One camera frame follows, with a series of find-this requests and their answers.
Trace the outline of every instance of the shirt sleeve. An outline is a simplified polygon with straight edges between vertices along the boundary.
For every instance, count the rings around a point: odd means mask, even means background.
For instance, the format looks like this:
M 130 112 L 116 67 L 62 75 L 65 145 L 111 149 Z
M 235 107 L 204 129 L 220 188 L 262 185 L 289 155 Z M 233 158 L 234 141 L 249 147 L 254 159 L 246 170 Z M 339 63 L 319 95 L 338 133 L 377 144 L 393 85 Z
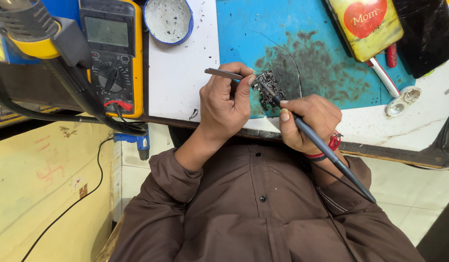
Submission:
M 124 222 L 110 262 L 168 262 L 180 251 L 184 206 L 195 195 L 203 171 L 184 169 L 175 151 L 150 158 L 151 173 L 140 194 L 124 209 Z
M 345 158 L 351 171 L 369 189 L 372 173 L 367 165 L 360 158 Z M 355 188 L 346 177 L 342 180 Z M 373 261 L 374 257 L 380 257 L 386 262 L 425 261 L 407 236 L 391 223 L 378 205 L 364 199 L 339 181 L 324 188 L 318 187 L 317 190 L 341 234 L 361 261 Z

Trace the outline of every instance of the multimeter rotary knob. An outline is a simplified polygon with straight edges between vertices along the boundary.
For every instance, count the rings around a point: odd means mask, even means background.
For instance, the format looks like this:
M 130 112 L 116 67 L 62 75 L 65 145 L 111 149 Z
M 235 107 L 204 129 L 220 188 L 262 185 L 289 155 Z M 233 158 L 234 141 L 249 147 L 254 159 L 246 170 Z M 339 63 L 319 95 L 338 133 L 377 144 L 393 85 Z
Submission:
M 106 92 L 116 93 L 123 90 L 124 75 L 114 66 L 104 66 L 98 73 L 98 82 Z

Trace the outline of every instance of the white plastic part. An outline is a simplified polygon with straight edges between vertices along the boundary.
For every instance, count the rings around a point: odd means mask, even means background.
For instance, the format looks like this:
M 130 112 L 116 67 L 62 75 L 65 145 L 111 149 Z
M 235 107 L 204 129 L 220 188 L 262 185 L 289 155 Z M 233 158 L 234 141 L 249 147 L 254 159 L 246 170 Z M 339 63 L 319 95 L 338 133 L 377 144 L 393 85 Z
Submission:
M 156 39 L 175 43 L 186 37 L 192 14 L 184 0 L 149 0 L 145 7 L 145 22 Z
M 385 109 L 387 116 L 400 116 L 402 115 L 411 104 L 419 99 L 422 91 L 416 86 L 404 87 L 401 90 L 400 96 L 393 99 Z
M 367 64 L 369 67 L 371 67 L 373 69 L 373 71 L 375 71 L 375 73 L 378 75 L 378 77 L 380 78 L 380 80 L 383 82 L 383 84 L 385 85 L 386 89 L 388 90 L 388 92 L 390 93 L 390 95 L 394 98 L 397 98 L 399 96 L 399 90 L 398 88 L 395 86 L 395 84 L 393 83 L 393 81 L 391 81 L 390 77 L 388 76 L 388 74 L 385 72 L 385 70 L 383 69 L 383 67 L 378 63 L 378 61 L 376 60 L 376 58 L 370 58 L 367 61 Z

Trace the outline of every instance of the phone case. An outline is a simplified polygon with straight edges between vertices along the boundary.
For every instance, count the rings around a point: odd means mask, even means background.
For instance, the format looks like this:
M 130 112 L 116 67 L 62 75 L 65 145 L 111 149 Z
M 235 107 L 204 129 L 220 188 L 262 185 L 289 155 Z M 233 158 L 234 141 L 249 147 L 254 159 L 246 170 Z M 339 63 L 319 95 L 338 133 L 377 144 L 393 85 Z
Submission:
M 365 62 L 402 35 L 392 0 L 326 0 L 357 62 Z

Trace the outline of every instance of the red heart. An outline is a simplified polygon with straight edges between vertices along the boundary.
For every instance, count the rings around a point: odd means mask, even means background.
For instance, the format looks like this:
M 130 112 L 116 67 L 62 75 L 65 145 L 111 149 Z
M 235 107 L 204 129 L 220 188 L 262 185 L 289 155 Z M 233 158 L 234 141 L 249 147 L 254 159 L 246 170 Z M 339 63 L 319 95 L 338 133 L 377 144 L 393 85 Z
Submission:
M 355 36 L 365 38 L 383 22 L 388 7 L 387 0 L 374 0 L 375 3 L 352 3 L 344 12 L 344 24 Z

